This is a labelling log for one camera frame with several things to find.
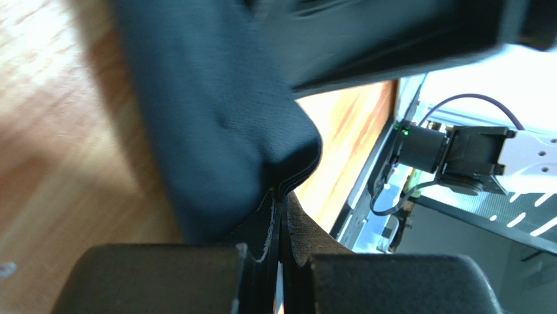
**black fabric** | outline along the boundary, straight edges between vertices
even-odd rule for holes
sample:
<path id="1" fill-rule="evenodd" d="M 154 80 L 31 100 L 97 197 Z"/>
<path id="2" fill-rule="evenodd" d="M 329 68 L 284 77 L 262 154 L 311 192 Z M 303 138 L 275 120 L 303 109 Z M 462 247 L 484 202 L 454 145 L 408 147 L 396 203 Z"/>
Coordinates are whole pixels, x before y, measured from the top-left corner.
<path id="1" fill-rule="evenodd" d="M 315 169 L 321 139 L 235 0 L 112 0 L 139 106 L 187 244 L 219 241 L 274 188 Z"/>

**black cable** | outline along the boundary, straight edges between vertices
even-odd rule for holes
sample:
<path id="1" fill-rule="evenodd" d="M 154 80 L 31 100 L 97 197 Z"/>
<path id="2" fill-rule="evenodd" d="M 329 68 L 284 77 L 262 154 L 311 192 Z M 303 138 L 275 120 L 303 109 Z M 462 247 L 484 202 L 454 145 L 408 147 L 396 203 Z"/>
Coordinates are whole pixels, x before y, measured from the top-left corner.
<path id="1" fill-rule="evenodd" d="M 520 121 L 518 121 L 518 118 L 509 110 L 509 108 L 506 108 L 506 106 L 504 106 L 502 103 L 498 102 L 497 100 L 495 100 L 495 99 L 493 99 L 489 96 L 482 95 L 482 94 L 460 94 L 460 95 L 449 97 L 449 98 L 443 100 L 442 102 L 440 102 L 435 107 L 431 108 L 431 110 L 426 114 L 426 116 L 422 119 L 422 121 L 420 121 L 420 123 L 418 125 L 422 126 L 437 109 L 441 108 L 446 103 L 449 103 L 453 100 L 457 100 L 457 99 L 461 99 L 461 98 L 476 98 L 476 99 L 481 99 L 481 100 L 487 101 L 487 102 L 495 105 L 497 108 L 501 109 L 501 111 L 503 111 L 503 113 L 506 114 L 509 117 L 509 119 L 511 119 L 511 122 L 515 125 L 517 130 L 525 130 L 522 123 L 520 123 Z"/>
<path id="2" fill-rule="evenodd" d="M 386 211 L 375 211 L 375 210 L 374 210 L 374 206 L 375 206 L 374 202 L 375 202 L 375 201 L 373 201 L 373 200 L 372 200 L 371 203 L 369 204 L 369 207 L 371 208 L 371 212 L 374 213 L 376 216 L 388 216 L 388 215 L 392 215 L 392 214 L 398 212 L 398 211 L 402 208 L 402 205 L 404 204 L 404 202 L 407 201 L 407 200 L 412 196 L 412 194 L 414 194 L 417 190 L 420 190 L 420 189 L 423 189 L 423 188 L 427 188 L 427 187 L 429 187 L 429 186 L 434 186 L 434 185 L 436 185 L 436 184 L 437 184 L 437 181 L 434 180 L 434 181 L 430 181 L 430 182 L 420 183 L 420 184 L 414 186 L 413 188 L 411 188 L 411 189 L 408 191 L 408 193 L 406 193 L 406 195 L 404 195 L 403 198 L 401 198 L 401 199 L 398 201 L 398 203 L 397 203 L 395 206 L 393 206 L 393 207 L 387 209 Z"/>

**wood grain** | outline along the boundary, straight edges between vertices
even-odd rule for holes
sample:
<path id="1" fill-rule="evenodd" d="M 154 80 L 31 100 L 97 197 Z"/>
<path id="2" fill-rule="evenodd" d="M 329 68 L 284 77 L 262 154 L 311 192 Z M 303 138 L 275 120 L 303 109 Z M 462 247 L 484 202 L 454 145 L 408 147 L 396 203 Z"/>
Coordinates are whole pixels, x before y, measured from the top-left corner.
<path id="1" fill-rule="evenodd" d="M 102 243 L 176 243 L 101 0 L 0 0 L 0 313 L 48 313 Z M 325 151 L 297 193 L 334 222 L 391 110 L 391 83 L 301 99 Z"/>

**purple cable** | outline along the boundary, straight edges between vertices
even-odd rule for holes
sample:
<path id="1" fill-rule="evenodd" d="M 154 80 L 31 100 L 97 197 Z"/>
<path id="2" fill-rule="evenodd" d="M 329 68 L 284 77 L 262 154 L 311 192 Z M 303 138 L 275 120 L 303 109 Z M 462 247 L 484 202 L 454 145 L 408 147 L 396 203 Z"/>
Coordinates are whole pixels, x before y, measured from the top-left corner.
<path id="1" fill-rule="evenodd" d="M 460 94 L 460 95 L 456 95 L 456 96 L 452 96 L 449 97 L 445 100 L 443 100 L 442 102 L 440 102 L 438 105 L 436 105 L 435 107 L 433 107 L 427 114 L 426 116 L 422 119 L 422 121 L 420 121 L 420 123 L 418 124 L 418 126 L 423 125 L 428 118 L 439 108 L 441 108 L 443 105 L 445 105 L 448 102 L 451 102 L 453 100 L 456 99 L 460 99 L 460 98 L 476 98 L 476 99 L 481 99 L 484 101 L 487 101 L 489 103 L 492 103 L 493 105 L 497 106 L 497 108 L 501 109 L 501 111 L 503 111 L 504 114 L 506 114 L 509 119 L 511 119 L 511 122 L 515 125 L 517 130 L 525 130 L 524 126 L 522 125 L 522 123 L 520 123 L 520 121 L 518 121 L 518 118 L 509 110 L 509 108 L 506 108 L 505 105 L 503 105 L 502 103 L 496 101 L 495 99 L 482 95 L 482 94 Z"/>

